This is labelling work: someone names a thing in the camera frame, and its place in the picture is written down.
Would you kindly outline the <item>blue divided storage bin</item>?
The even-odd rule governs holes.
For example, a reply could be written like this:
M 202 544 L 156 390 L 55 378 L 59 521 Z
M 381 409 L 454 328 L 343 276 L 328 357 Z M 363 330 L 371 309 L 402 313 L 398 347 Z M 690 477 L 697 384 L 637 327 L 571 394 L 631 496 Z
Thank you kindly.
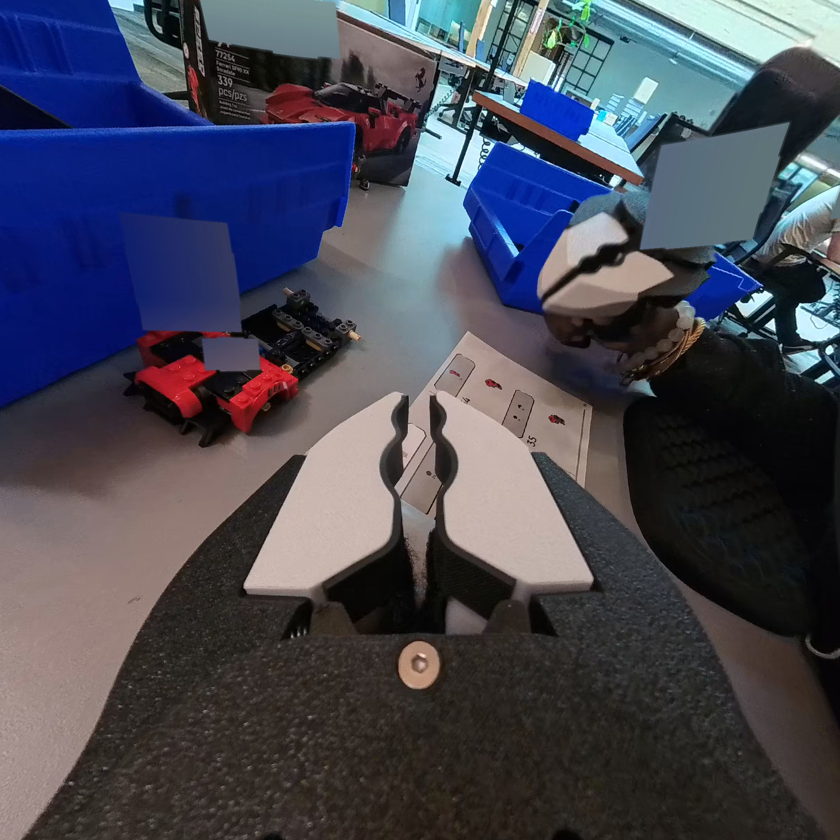
M 241 294 L 343 222 L 350 125 L 206 121 L 143 84 L 108 2 L 2 2 L 1 71 L 61 124 L 2 129 L 2 406 L 143 332 L 121 213 L 226 223 Z

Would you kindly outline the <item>black rounded object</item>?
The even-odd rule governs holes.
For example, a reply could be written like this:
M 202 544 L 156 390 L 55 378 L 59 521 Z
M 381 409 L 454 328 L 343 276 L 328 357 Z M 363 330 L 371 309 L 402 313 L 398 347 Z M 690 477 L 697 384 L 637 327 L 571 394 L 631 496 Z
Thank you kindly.
M 832 509 L 789 506 L 729 441 L 652 396 L 627 408 L 623 435 L 633 514 L 666 569 L 764 630 L 814 630 L 837 559 Z

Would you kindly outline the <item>hanging green plant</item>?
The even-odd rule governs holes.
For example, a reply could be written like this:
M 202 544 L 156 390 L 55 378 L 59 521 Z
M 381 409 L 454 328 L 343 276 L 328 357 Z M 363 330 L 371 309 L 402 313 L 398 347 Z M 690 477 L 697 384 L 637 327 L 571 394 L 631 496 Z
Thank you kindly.
M 592 6 L 593 1 L 549 2 L 549 23 L 542 45 L 547 49 L 566 50 L 588 46 Z

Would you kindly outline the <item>person's right forearm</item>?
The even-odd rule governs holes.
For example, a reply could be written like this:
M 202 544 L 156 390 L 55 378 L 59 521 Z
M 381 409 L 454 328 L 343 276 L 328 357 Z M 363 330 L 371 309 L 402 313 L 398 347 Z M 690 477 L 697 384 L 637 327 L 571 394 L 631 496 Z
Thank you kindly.
M 658 398 L 754 461 L 835 460 L 837 397 L 789 371 L 771 341 L 704 331 L 649 384 Z

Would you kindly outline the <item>black office chair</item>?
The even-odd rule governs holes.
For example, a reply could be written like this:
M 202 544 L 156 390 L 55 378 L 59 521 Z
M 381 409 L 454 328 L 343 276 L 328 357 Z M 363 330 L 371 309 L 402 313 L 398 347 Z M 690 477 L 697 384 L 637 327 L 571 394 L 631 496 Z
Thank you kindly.
M 806 155 L 788 165 L 771 188 L 751 239 L 719 247 L 716 264 L 707 284 L 692 300 L 701 316 L 716 326 L 729 322 L 743 338 L 762 338 L 781 349 L 774 326 L 774 300 L 760 282 L 760 268 L 753 255 L 771 235 L 776 225 L 799 205 L 838 186 L 838 171 L 819 167 Z M 797 331 L 810 350 L 782 353 L 794 370 L 829 389 L 838 388 L 838 264 L 826 259 L 826 246 L 818 246 L 809 261 L 819 269 L 826 293 L 813 303 L 802 303 L 796 311 Z

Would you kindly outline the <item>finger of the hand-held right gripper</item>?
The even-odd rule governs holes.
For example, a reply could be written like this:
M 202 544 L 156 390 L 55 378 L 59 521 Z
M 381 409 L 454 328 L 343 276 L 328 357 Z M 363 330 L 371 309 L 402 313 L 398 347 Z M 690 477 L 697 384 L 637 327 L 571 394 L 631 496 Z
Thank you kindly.
M 616 265 L 575 271 L 544 290 L 544 311 L 557 316 L 617 316 L 639 298 L 676 278 L 643 253 L 629 253 Z
M 597 213 L 570 224 L 551 248 L 539 273 L 539 299 L 548 300 L 581 272 L 612 261 L 627 244 L 627 230 L 614 216 Z

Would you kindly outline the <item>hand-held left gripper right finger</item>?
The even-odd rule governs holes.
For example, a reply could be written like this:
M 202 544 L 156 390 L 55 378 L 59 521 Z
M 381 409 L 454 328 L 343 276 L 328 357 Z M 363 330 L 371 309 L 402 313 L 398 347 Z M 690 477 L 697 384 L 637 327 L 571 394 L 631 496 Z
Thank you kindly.
M 473 406 L 429 399 L 436 532 L 450 555 L 437 578 L 458 602 L 529 602 L 589 591 L 595 578 L 528 447 Z

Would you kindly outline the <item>red and black lego car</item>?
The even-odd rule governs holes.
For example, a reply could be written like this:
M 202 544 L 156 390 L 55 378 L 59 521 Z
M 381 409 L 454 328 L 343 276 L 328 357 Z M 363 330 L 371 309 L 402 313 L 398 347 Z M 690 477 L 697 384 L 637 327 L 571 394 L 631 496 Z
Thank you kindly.
M 326 317 L 304 289 L 283 291 L 282 304 L 249 315 L 239 332 L 147 332 L 137 341 L 143 367 L 124 374 L 124 395 L 142 397 L 143 409 L 179 434 L 197 432 L 201 448 L 233 429 L 250 434 L 258 417 L 297 397 L 302 381 L 361 341 L 355 321 Z M 207 344 L 228 339 L 256 342 L 254 370 L 207 363 Z

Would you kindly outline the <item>small blue bin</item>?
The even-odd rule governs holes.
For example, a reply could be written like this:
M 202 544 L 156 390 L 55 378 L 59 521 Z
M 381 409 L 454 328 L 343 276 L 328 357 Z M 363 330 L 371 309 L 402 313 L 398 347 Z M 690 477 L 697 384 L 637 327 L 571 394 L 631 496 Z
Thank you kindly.
M 520 114 L 576 142 L 588 134 L 595 112 L 584 104 L 531 79 L 520 103 Z

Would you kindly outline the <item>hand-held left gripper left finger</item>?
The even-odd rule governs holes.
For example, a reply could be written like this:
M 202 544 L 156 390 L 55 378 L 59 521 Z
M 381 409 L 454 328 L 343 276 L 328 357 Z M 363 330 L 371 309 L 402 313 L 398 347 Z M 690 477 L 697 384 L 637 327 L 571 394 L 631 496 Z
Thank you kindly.
M 245 578 L 247 595 L 374 611 L 409 593 L 396 494 L 408 407 L 407 395 L 387 394 L 309 449 Z

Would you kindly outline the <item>black and red box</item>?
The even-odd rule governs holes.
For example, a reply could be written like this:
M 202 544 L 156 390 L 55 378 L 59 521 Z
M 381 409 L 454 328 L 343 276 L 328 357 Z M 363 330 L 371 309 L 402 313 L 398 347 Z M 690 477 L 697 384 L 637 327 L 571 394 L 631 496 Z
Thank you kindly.
M 215 124 L 354 127 L 370 183 L 406 186 L 440 56 L 338 11 L 337 57 L 283 56 L 210 38 L 202 2 L 179 2 L 191 110 Z

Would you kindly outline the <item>person's right hand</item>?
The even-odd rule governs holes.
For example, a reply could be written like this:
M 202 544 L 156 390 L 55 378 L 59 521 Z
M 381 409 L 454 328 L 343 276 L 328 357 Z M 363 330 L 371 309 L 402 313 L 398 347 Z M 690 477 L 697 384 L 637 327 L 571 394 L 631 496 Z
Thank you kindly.
M 552 336 L 563 346 L 587 349 L 599 344 L 623 354 L 653 347 L 676 329 L 678 297 L 646 298 L 614 318 L 584 318 L 546 312 L 543 318 Z

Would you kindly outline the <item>lego instruction booklet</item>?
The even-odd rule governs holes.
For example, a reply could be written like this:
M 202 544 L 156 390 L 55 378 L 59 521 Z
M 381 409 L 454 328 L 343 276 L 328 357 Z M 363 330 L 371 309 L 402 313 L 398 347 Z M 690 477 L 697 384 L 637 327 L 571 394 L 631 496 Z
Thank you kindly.
M 410 406 L 404 470 L 396 484 L 406 504 L 434 514 L 441 483 L 435 473 L 429 400 L 437 392 L 472 405 L 532 452 L 546 454 L 581 486 L 585 484 L 592 407 L 467 332 Z

